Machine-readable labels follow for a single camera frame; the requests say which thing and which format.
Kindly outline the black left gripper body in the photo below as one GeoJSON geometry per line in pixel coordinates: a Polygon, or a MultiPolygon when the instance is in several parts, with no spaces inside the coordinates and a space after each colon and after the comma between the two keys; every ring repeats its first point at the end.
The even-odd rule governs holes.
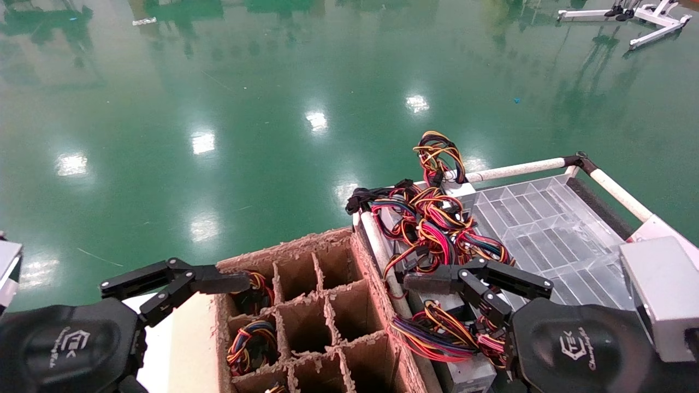
{"type": "Polygon", "coordinates": [[[143,366],[145,325],[116,299],[5,313],[2,392],[117,392],[143,366]]]}

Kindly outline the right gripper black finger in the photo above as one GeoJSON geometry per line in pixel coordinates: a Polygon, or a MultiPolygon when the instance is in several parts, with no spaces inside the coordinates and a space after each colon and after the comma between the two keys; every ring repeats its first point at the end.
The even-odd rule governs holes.
{"type": "Polygon", "coordinates": [[[479,258],[464,265],[442,265],[432,273],[404,275],[404,289],[418,293],[459,294],[497,328],[512,318],[512,307],[496,293],[501,289],[525,299],[550,299],[554,284],[546,278],[502,262],[479,258]]]}

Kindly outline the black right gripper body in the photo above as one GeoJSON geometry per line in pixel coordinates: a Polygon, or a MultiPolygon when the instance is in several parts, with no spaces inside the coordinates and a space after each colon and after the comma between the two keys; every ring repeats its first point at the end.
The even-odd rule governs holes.
{"type": "Polygon", "coordinates": [[[697,392],[697,363],[664,362],[633,311],[528,303],[510,319],[526,392],[697,392]]]}

